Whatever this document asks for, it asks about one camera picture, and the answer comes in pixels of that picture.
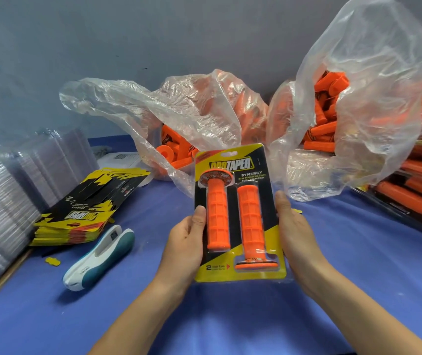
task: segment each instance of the packaged grip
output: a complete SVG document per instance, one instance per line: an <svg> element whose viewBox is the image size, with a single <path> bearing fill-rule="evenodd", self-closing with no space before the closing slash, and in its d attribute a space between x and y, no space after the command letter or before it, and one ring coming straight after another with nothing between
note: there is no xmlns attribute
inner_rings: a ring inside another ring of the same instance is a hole
<svg viewBox="0 0 422 355"><path fill-rule="evenodd" d="M285 278L278 218L262 144L198 153L198 205L206 207L208 219L196 281Z"/></svg>

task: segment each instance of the hang tab hole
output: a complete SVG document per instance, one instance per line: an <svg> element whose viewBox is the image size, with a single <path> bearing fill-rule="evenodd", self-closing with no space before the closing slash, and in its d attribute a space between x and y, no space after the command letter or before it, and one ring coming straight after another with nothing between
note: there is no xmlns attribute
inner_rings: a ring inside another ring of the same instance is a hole
<svg viewBox="0 0 422 355"><path fill-rule="evenodd" d="M237 156L237 155L238 155L238 153L235 150L233 150L232 152L221 153L221 157L233 157L233 156Z"/></svg>

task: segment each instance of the gray wall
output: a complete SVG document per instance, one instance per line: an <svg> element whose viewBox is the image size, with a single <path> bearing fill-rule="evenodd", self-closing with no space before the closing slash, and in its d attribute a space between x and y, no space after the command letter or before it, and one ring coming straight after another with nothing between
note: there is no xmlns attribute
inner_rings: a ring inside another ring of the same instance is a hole
<svg viewBox="0 0 422 355"><path fill-rule="evenodd" d="M84 77L156 89L220 68L265 96L296 75L346 1L0 0L0 142L68 124L122 134L62 107L60 86ZM422 21L422 0L400 1Z"/></svg>

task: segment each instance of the left hand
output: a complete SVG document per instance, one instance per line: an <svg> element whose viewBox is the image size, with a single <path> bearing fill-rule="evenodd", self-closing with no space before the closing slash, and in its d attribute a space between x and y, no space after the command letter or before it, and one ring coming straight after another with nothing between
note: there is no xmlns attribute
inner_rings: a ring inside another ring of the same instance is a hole
<svg viewBox="0 0 422 355"><path fill-rule="evenodd" d="M181 297L193 281L203 257L206 209L199 205L170 231L154 281Z"/></svg>

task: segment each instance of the table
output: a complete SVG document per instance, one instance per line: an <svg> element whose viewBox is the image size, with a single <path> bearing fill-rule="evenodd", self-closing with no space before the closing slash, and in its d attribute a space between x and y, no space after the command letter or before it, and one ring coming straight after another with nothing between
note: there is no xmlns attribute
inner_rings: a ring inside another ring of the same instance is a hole
<svg viewBox="0 0 422 355"><path fill-rule="evenodd" d="M133 150L128 139L121 140L108 145ZM335 268L422 338L422 233L349 191L293 206L303 211ZM66 290L61 279L93 243L55 255L59 267L45 263L45 250L37 249L0 290L0 354L86 353L152 280L169 230L192 211L192 199L172 183L152 181L134 191L114 217L135 231L134 249L89 292ZM296 282L264 280L193 284L150 353L350 351Z"/></svg>

